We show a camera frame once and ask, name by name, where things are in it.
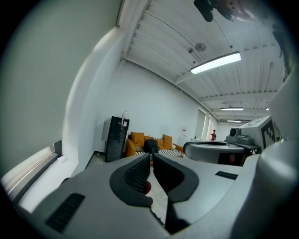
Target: floor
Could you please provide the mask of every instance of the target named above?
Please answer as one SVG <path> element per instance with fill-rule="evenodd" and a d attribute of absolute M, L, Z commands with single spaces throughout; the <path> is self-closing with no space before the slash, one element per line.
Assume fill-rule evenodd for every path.
<path fill-rule="evenodd" d="M 93 155 L 90 160 L 88 167 L 92 167 L 92 165 L 99 163 L 105 163 L 105 156 L 103 155 Z M 148 181 L 151 183 L 151 191 L 146 195 L 153 198 L 154 203 L 152 204 L 152 211 L 157 215 L 158 218 L 161 219 L 163 223 L 165 223 L 166 219 L 166 211 L 167 211 L 167 201 L 168 197 L 157 179 L 154 176 L 154 168 L 150 166 L 150 175 Z"/>

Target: person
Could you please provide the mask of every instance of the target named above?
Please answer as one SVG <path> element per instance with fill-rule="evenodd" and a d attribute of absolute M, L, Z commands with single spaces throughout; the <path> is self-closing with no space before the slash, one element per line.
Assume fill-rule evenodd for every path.
<path fill-rule="evenodd" d="M 211 140 L 212 141 L 216 140 L 215 132 L 216 132 L 216 130 L 213 129 L 213 133 L 211 134 L 211 136 L 212 136 Z"/>

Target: ceiling beam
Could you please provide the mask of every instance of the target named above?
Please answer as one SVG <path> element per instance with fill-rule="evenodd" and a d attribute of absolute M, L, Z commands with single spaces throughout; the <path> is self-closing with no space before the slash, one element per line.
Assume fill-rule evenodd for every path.
<path fill-rule="evenodd" d="M 241 54 L 241 58 L 242 60 L 240 62 L 236 62 L 236 64 L 240 64 L 242 61 L 246 61 L 246 60 L 257 60 L 257 59 L 262 59 L 262 58 L 273 58 L 273 57 L 278 57 L 280 55 L 280 48 L 279 46 L 264 46 L 261 48 L 255 48 L 255 49 L 251 49 L 251 50 L 245 50 L 240 52 Z M 209 69 L 206 71 L 203 71 L 201 73 L 206 73 L 208 71 L 213 71 L 216 68 L 213 69 Z M 191 71 L 185 73 L 184 75 L 181 75 L 177 78 L 176 83 L 182 83 L 186 80 L 189 80 L 193 77 L 195 77 L 196 75 L 194 75 Z"/>
<path fill-rule="evenodd" d="M 125 45 L 123 48 L 123 54 L 122 54 L 123 58 L 125 58 L 125 56 L 127 55 L 127 52 L 130 48 L 130 45 L 133 40 L 135 31 L 138 27 L 138 24 L 139 24 L 141 18 L 143 17 L 145 10 L 148 8 L 150 2 L 151 2 L 151 0 L 140 0 L 136 10 L 134 11 L 132 21 L 128 28 L 126 42 L 125 42 Z"/>
<path fill-rule="evenodd" d="M 153 49 L 154 51 L 160 53 L 161 55 L 163 55 L 166 59 L 168 59 L 170 62 L 172 62 L 173 64 L 176 65 L 176 69 L 180 69 L 180 72 L 187 72 L 186 69 L 187 69 L 187 66 L 183 63 L 180 63 L 174 59 L 179 59 L 179 57 L 177 57 L 177 54 L 174 50 L 172 50 L 171 48 L 168 48 L 167 45 L 164 45 L 163 46 L 163 43 L 160 42 L 159 44 L 155 44 L 155 40 L 152 39 L 152 37 L 150 35 L 147 35 L 147 33 L 145 32 L 142 32 L 140 30 L 136 30 L 138 34 L 138 37 L 133 37 L 133 40 L 139 42 L 139 43 L 142 43 L 143 45 L 145 45 L 146 47 L 149 47 L 151 49 Z M 162 45 L 163 48 L 164 48 L 164 51 L 159 49 L 157 46 L 159 45 Z"/>
<path fill-rule="evenodd" d="M 135 51 L 137 55 L 147 56 L 147 60 L 145 65 L 150 65 L 152 68 L 157 69 L 157 67 L 154 67 L 155 65 L 163 65 L 163 70 L 166 70 L 170 72 L 172 75 L 179 75 L 183 70 L 178 68 L 177 64 L 175 64 L 173 61 L 170 61 L 167 57 L 165 57 L 161 52 L 154 50 L 148 45 L 144 45 L 142 42 L 136 41 L 133 37 L 132 44 L 130 45 L 130 52 Z M 130 58 L 130 52 L 127 53 L 126 57 Z"/>
<path fill-rule="evenodd" d="M 129 57 L 126 57 L 125 60 L 130 61 L 130 62 L 133 62 L 133 63 L 135 63 L 135 64 L 137 64 L 137 65 L 140 65 L 140 66 L 142 66 L 143 68 L 148 69 L 148 70 L 150 70 L 151 72 L 157 74 L 158 76 L 163 77 L 165 80 L 169 81 L 169 82 L 172 83 L 174 86 L 176 86 L 177 88 L 179 88 L 180 90 L 182 90 L 183 92 L 185 92 L 187 95 L 189 95 L 189 96 L 190 96 L 192 99 L 194 99 L 196 102 L 198 102 L 199 105 L 200 105 L 200 107 L 201 107 L 202 109 L 206 109 L 206 111 L 207 111 L 208 113 L 210 113 L 210 115 L 211 115 L 217 122 L 219 121 L 218 118 L 215 116 L 215 114 L 213 114 L 212 112 L 210 112 L 209 109 L 207 109 L 205 106 L 203 106 L 203 105 L 202 105 L 202 104 L 201 104 L 201 103 L 200 103 L 200 102 L 199 102 L 199 101 L 198 101 L 192 94 L 190 94 L 188 91 L 182 89 L 180 86 L 174 84 L 174 82 L 171 81 L 168 77 L 164 76 L 163 74 L 157 72 L 156 70 L 154 70 L 154 69 L 152 69 L 152 68 L 149 68 L 148 66 L 145 66 L 145 65 L 142 64 L 140 61 L 136 61 L 136 60 L 134 60 L 134 59 L 132 59 L 132 58 L 129 58 Z"/>
<path fill-rule="evenodd" d="M 246 94 L 236 94 L 236 95 L 212 96 L 212 97 L 201 98 L 200 102 L 246 99 L 246 98 L 272 98 L 274 95 L 275 92 L 263 92 L 263 93 L 246 93 Z"/>
<path fill-rule="evenodd" d="M 218 119 L 219 121 L 221 120 L 255 120 L 255 119 L 259 119 L 261 117 L 247 117 L 247 116 L 224 116 L 224 115 L 221 115 L 221 116 L 218 116 Z"/>
<path fill-rule="evenodd" d="M 227 121 L 224 121 L 224 120 L 220 120 L 219 122 L 218 122 L 218 124 L 220 124 L 220 125 L 244 125 L 244 124 L 246 124 L 247 122 L 241 122 L 241 123 L 230 123 L 230 122 L 227 122 Z"/>
<path fill-rule="evenodd" d="M 181 44 L 179 39 L 165 32 L 164 28 L 168 29 L 168 27 L 166 27 L 165 24 L 161 25 L 162 27 L 157 27 L 154 23 L 150 22 L 153 19 L 152 16 L 146 14 L 146 12 L 144 13 L 144 16 L 145 17 L 143 17 L 139 23 L 137 33 L 138 30 L 140 30 L 146 33 L 147 36 L 148 35 L 155 36 L 153 38 L 155 41 L 155 45 L 161 42 L 163 49 L 164 46 L 166 46 L 166 48 L 171 49 L 171 52 L 175 51 L 176 55 L 178 55 L 178 56 L 174 56 L 175 60 L 183 64 L 187 69 L 185 72 L 187 72 L 190 69 L 190 65 L 193 64 L 194 58 L 189 54 L 188 51 L 186 51 L 185 47 Z"/>
<path fill-rule="evenodd" d="M 221 109 L 215 109 L 212 110 L 211 112 L 213 113 L 261 113 L 261 114 L 269 114 L 269 111 L 267 111 L 266 109 L 264 110 L 255 110 L 255 109 L 244 109 L 244 110 L 240 110 L 240 111 L 228 111 L 228 110 L 221 110 Z"/>

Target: orange sofa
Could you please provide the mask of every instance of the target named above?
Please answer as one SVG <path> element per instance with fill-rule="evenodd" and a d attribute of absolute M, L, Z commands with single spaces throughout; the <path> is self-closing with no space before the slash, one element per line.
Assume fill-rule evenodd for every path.
<path fill-rule="evenodd" d="M 181 158 L 184 157 L 183 147 L 177 144 L 173 144 L 172 138 L 170 136 L 164 134 L 163 138 L 159 139 L 159 138 L 144 136 L 144 133 L 135 133 L 135 132 L 131 132 L 131 135 L 129 135 L 127 139 L 126 156 L 129 157 L 129 156 L 144 154 L 145 153 L 143 151 L 144 141 L 150 138 L 157 140 L 158 146 L 160 148 L 159 153 L 177 156 Z"/>

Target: white wall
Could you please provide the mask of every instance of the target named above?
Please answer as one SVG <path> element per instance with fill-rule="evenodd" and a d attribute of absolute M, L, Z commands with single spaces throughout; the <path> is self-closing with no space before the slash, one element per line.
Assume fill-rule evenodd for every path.
<path fill-rule="evenodd" d="M 111 116 L 128 111 L 130 132 L 172 136 L 177 143 L 183 127 L 188 138 L 194 136 L 199 104 L 149 70 L 126 61 L 109 84 L 104 104 L 99 102 L 95 150 L 104 152 L 102 130 Z"/>
<path fill-rule="evenodd" d="M 0 176 L 62 138 L 75 76 L 120 4 L 43 0 L 20 23 L 0 67 Z"/>
<path fill-rule="evenodd" d="M 241 124 L 239 124 L 239 125 L 225 124 L 225 123 L 218 124 L 216 132 L 215 132 L 216 135 L 217 135 L 216 140 L 217 141 L 224 141 L 226 139 L 226 136 L 229 135 L 229 132 L 230 132 L 231 128 L 238 128 L 240 126 L 241 126 Z"/>
<path fill-rule="evenodd" d="M 121 59 L 125 31 L 112 29 L 82 65 L 66 107 L 63 154 L 78 162 L 73 175 L 84 170 L 94 152 L 97 106 L 105 101 L 108 82 Z"/>

